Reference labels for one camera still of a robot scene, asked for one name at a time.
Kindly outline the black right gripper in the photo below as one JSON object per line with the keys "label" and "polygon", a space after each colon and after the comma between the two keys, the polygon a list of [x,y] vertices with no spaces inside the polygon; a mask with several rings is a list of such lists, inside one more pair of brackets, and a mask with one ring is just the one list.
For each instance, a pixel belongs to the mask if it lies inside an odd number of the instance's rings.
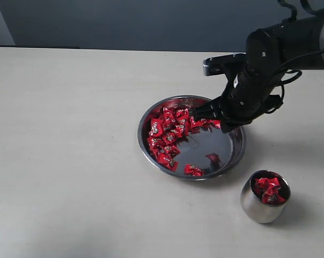
{"label": "black right gripper", "polygon": [[277,74],[268,79],[255,73],[239,72],[228,82],[220,99],[194,108],[193,118],[220,120],[223,133],[249,125],[265,112],[263,104],[282,76]]}

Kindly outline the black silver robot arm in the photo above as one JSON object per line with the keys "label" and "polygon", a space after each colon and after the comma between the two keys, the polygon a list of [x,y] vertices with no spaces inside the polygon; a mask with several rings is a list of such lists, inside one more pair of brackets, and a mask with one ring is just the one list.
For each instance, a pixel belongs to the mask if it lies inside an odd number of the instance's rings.
{"label": "black silver robot arm", "polygon": [[250,33],[244,53],[204,60],[206,76],[223,74],[228,81],[221,96],[191,112],[195,120],[219,120],[221,130],[230,132],[279,109],[284,96],[273,94],[274,88],[297,80],[303,70],[324,70],[324,8],[302,1],[309,16],[298,19],[293,5],[280,5],[291,16]]}

